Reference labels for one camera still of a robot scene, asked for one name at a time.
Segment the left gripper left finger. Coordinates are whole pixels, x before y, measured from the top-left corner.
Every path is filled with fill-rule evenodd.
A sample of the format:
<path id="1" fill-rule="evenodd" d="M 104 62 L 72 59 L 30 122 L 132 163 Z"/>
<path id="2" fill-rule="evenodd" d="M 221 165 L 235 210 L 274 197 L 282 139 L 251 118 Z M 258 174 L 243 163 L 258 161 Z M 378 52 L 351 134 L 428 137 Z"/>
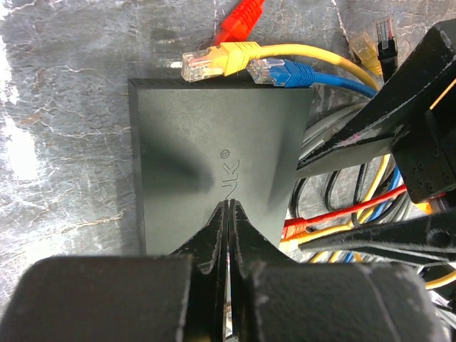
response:
<path id="1" fill-rule="evenodd" d="M 53 256 L 21 277 L 3 341 L 223 341 L 228 204 L 166 256 Z"/>

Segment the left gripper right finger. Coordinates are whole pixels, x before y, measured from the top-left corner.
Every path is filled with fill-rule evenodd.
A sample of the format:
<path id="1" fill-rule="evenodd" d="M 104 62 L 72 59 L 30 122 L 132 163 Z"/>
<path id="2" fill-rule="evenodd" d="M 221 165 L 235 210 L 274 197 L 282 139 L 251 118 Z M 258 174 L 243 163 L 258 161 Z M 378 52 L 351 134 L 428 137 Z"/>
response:
<path id="1" fill-rule="evenodd" d="M 233 333 L 239 341 L 445 341 L 423 281 L 389 263 L 300 264 L 229 204 Z"/>

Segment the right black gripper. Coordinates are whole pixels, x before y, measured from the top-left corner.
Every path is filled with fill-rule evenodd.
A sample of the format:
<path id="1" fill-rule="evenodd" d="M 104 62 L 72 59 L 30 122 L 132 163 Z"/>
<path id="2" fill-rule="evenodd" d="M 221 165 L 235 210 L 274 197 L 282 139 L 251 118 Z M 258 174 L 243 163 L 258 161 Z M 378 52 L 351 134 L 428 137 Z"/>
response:
<path id="1" fill-rule="evenodd" d="M 454 191 L 454 79 L 455 20 L 450 19 L 432 26 L 378 94 L 299 161 L 296 177 L 353 167 L 385 155 L 410 122 L 394 144 L 393 156 L 411 200 L 427 202 Z M 415 266 L 451 263 L 455 213 L 352 229 L 302 243 L 299 249 L 361 252 Z"/>

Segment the black network switch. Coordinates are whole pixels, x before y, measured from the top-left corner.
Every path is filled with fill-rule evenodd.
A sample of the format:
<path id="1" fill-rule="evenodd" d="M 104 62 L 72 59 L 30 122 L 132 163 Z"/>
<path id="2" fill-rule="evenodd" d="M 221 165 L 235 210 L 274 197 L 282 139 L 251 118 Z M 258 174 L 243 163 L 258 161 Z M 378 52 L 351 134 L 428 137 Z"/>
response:
<path id="1" fill-rule="evenodd" d="M 230 199 L 279 243 L 312 89 L 257 85 L 248 76 L 131 78 L 128 99 L 143 253 L 173 252 Z"/>

